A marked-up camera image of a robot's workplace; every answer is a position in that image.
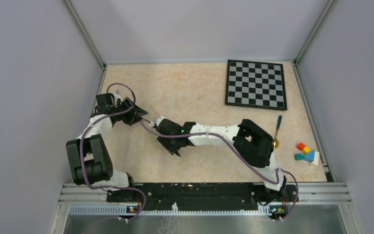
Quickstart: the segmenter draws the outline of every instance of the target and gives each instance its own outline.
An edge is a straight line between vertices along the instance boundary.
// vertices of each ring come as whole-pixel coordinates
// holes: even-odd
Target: green block
[[[303,154],[295,154],[296,161],[302,160],[303,158],[304,158]]]

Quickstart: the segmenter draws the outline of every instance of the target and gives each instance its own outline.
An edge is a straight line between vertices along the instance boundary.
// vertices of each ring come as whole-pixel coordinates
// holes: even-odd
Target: yellow block
[[[305,146],[305,147],[303,148],[303,150],[301,150],[301,151],[302,151],[302,153],[305,155],[305,154],[307,154],[308,152],[310,152],[311,150],[310,150],[309,147]]]

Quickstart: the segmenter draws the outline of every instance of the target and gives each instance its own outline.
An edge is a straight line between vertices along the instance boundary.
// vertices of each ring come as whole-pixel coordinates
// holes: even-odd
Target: red block
[[[304,147],[305,147],[305,145],[304,145],[302,142],[299,143],[299,145],[296,146],[296,148],[297,148],[298,150],[303,150]]]

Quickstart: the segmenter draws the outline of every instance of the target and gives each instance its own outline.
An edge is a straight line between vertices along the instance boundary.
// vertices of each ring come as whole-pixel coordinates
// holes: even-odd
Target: green handle
[[[277,124],[277,127],[276,127],[276,129],[279,129],[279,127],[280,127],[280,123],[281,123],[281,116],[279,116],[279,119],[278,119],[278,124]]]

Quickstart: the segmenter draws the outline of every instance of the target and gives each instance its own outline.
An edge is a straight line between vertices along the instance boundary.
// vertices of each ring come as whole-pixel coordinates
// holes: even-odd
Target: table
[[[109,65],[102,93],[111,83],[125,83],[135,92],[136,104],[149,112],[147,119],[164,116],[181,125],[195,121],[228,126],[248,118],[273,135],[282,115],[280,145],[275,149],[279,165],[300,182],[326,181],[321,163],[315,166],[294,160],[299,142],[312,150],[317,146],[292,65],[276,63],[283,64],[287,111],[224,105],[226,62]],[[122,97],[131,97],[124,87],[115,86],[111,91],[115,89]],[[136,182],[262,181],[228,147],[190,146],[179,151],[181,157],[172,156],[139,123],[118,122],[104,140],[114,168],[130,173]]]

